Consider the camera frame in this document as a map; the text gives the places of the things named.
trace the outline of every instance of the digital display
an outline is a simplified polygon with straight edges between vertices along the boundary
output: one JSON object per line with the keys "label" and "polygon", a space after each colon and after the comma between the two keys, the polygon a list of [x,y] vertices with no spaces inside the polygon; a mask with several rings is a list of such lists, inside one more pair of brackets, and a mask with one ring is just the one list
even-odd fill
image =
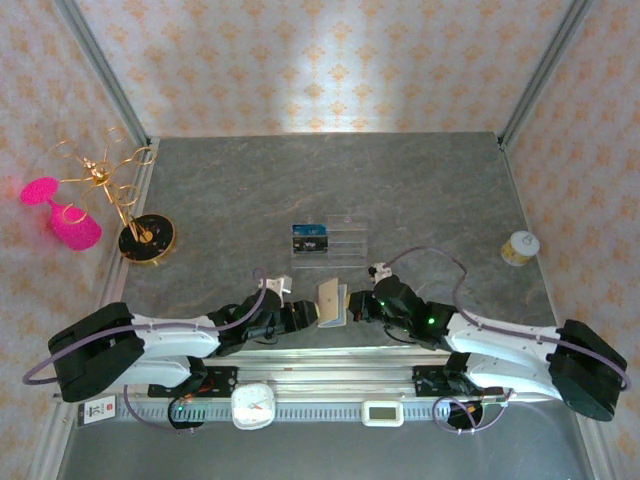
{"label": "digital display", "polygon": [[396,420],[398,418],[395,407],[369,407],[371,420]]}

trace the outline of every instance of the gold metal stand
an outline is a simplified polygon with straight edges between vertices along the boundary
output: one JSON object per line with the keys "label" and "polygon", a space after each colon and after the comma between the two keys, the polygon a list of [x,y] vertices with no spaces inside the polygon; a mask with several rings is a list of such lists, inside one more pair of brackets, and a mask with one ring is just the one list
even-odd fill
{"label": "gold metal stand", "polygon": [[[104,150],[101,161],[93,161],[87,157],[77,154],[78,146],[71,140],[64,140],[54,148],[55,154],[60,158],[74,158],[83,168],[81,178],[68,178],[60,180],[65,182],[88,182],[89,188],[80,197],[79,203],[85,214],[75,220],[66,217],[71,207],[76,206],[75,202],[64,207],[62,218],[65,222],[75,224],[85,219],[89,214],[86,197],[95,188],[102,188],[109,203],[113,205],[124,228],[118,238],[120,253],[127,259],[135,263],[154,263],[157,259],[167,253],[173,246],[175,240],[175,228],[171,221],[158,214],[146,214],[134,218],[131,214],[131,207],[140,198],[140,189],[133,184],[118,185],[114,181],[116,171],[126,165],[134,164],[140,167],[151,165],[156,155],[150,147],[137,149],[130,158],[122,160],[115,168],[108,160],[109,147],[111,144],[119,143],[126,137],[126,132],[114,127],[104,134],[107,146]],[[144,161],[146,152],[151,152],[149,160]]]}

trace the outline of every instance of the jar lid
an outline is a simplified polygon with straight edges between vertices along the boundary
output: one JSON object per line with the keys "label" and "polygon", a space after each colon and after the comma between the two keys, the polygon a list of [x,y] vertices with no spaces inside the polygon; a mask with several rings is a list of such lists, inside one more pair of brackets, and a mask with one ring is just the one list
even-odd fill
{"label": "jar lid", "polygon": [[516,252],[527,257],[533,257],[540,251],[540,242],[533,233],[526,230],[518,230],[511,235],[511,245]]}

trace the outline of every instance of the white jar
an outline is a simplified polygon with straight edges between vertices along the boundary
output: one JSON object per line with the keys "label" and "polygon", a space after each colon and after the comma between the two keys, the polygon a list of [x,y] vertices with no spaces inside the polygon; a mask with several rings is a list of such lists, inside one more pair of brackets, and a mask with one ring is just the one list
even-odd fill
{"label": "white jar", "polygon": [[533,233],[518,230],[511,235],[507,243],[502,246],[502,258],[509,265],[521,267],[536,256],[540,251],[540,242]]}

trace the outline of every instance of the black round base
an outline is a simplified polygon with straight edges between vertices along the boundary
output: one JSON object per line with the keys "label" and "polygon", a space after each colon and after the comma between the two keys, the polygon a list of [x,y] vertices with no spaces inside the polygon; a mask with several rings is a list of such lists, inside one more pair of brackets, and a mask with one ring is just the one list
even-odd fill
{"label": "black round base", "polygon": [[148,241],[137,242],[131,229],[125,227],[118,238],[118,248],[123,257],[134,263],[153,263],[171,249],[176,236],[171,220],[148,213],[136,218],[135,222],[147,232]]}

